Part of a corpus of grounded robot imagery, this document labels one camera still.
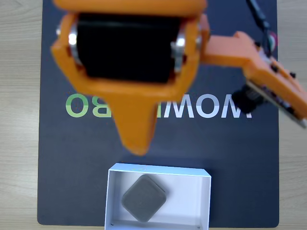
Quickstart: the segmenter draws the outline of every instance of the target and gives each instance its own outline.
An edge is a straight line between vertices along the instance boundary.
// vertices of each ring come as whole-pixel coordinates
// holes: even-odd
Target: mat
[[[275,0],[259,0],[277,32]],[[148,154],[127,152],[96,97],[78,94],[50,46],[65,12],[43,3],[37,219],[43,225],[103,226],[108,169],[116,162],[203,168],[212,176],[211,227],[270,228],[279,223],[278,111],[266,104],[246,116],[231,94],[239,69],[201,66],[182,103],[163,103]],[[212,34],[261,39],[244,0],[210,0]]]

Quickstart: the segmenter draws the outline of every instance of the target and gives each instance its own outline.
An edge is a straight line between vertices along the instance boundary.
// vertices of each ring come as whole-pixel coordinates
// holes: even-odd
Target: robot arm
[[[102,98],[123,145],[146,154],[157,105],[180,101],[200,63],[242,68],[247,85],[233,94],[245,113],[268,101],[304,126],[307,93],[271,56],[269,24],[247,0],[263,43],[237,32],[210,36],[205,0],[54,0],[69,11],[52,46],[76,91]]]

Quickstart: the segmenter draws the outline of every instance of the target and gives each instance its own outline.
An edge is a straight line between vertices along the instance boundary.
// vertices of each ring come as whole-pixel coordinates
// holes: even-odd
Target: wood grain
[[[36,220],[41,0],[0,0],[0,229]],[[307,88],[307,1],[278,0],[279,60]],[[280,226],[307,229],[307,133],[281,115]]]

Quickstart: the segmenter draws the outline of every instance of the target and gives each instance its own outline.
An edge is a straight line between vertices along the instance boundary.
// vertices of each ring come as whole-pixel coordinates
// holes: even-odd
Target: open box
[[[121,204],[125,192],[144,174],[166,191],[165,204],[147,223],[138,222]],[[204,169],[117,163],[108,173],[106,230],[207,230],[211,176]]]

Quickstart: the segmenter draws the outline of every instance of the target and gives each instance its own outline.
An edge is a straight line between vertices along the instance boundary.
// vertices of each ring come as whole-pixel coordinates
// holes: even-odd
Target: gray square object
[[[166,202],[165,191],[148,175],[143,175],[124,194],[123,207],[139,222],[148,222]]]

